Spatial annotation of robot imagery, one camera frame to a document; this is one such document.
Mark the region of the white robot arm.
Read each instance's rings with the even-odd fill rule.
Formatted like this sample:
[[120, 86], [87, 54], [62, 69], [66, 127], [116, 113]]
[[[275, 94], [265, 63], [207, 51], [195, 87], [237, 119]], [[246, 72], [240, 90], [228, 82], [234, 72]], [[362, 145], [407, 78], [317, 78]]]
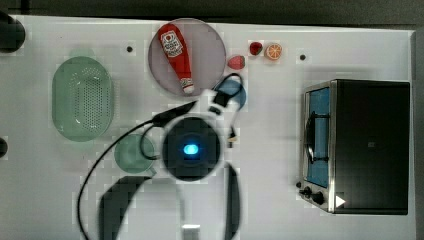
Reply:
[[241, 224], [238, 174], [226, 159], [240, 104], [222, 91], [163, 114], [161, 157], [177, 185], [182, 240], [234, 240]]

